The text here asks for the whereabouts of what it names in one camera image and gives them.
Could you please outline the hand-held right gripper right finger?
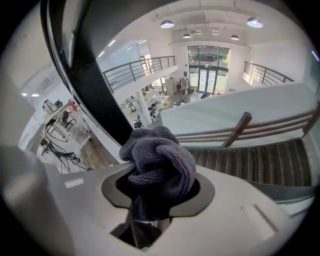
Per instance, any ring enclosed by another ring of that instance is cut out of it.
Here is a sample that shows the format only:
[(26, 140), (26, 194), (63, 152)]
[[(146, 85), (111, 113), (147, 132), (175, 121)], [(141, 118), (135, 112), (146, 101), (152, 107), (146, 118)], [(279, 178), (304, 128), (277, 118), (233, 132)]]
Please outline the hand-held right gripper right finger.
[(215, 188), (197, 216), (173, 218), (147, 251), (152, 256), (268, 256), (296, 230), (296, 221), (248, 182), (197, 167)]

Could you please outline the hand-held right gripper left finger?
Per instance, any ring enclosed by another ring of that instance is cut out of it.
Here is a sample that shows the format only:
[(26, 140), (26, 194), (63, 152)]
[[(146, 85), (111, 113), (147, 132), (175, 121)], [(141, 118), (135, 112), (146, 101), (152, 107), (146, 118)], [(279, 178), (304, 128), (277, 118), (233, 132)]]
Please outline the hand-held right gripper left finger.
[(138, 256), (119, 239), (129, 226), (131, 199), (116, 180), (130, 163), (61, 174), (15, 146), (0, 148), (0, 195), (14, 218), (53, 256)]

